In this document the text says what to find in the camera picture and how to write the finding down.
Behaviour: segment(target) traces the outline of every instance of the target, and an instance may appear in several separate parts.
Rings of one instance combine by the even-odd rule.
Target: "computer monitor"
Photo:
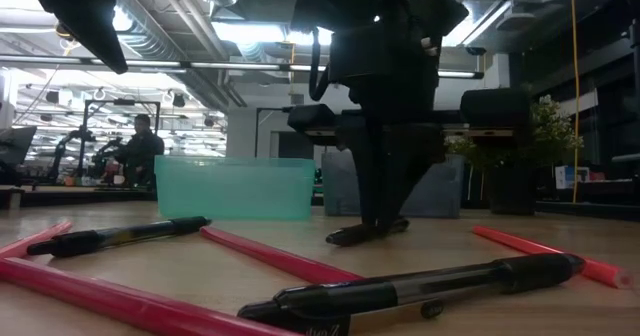
[[[24,162],[37,127],[0,129],[0,161],[9,166]]]

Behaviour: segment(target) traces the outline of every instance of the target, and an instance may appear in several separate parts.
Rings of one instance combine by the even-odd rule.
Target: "green plant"
[[[466,137],[447,140],[450,153],[467,158],[474,167],[486,170],[493,167],[530,165],[549,166],[568,151],[582,147],[582,137],[576,137],[571,119],[562,114],[560,104],[551,96],[531,105],[533,141],[528,146],[504,148],[476,145]]]

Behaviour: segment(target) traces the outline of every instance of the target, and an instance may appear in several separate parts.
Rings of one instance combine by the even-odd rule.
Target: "red plastic rod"
[[[8,258],[0,279],[138,328],[171,336],[301,336],[103,280]]]
[[[71,222],[59,223],[49,229],[38,232],[31,236],[27,236],[14,243],[8,244],[0,248],[0,259],[8,257],[25,257],[27,256],[27,247],[38,242],[47,241],[55,235],[65,233],[71,229]]]
[[[282,251],[213,227],[200,229],[202,236],[233,250],[251,256],[286,273],[313,284],[345,282],[362,279],[362,276],[333,266]]]
[[[488,227],[474,226],[473,232],[476,235],[486,237],[489,240],[499,242],[503,245],[507,245],[511,248],[528,254],[565,252],[517,236],[509,235],[498,230],[490,229]],[[628,271],[604,262],[595,261],[584,257],[583,259],[586,261],[584,271],[582,271],[583,276],[615,288],[626,289],[633,286],[633,277]]]

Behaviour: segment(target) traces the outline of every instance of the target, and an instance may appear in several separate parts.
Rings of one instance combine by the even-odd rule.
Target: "teal plastic container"
[[[165,218],[311,217],[313,160],[157,156],[155,171],[158,206]]]

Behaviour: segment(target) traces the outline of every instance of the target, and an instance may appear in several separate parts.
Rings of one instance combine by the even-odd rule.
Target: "translucent plastic bin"
[[[155,170],[158,206],[166,218],[311,217],[313,160],[158,156]]]
[[[464,158],[447,155],[434,164],[407,198],[400,215],[424,218],[460,217]],[[322,155],[324,209],[327,216],[360,215],[358,177],[351,152]]]

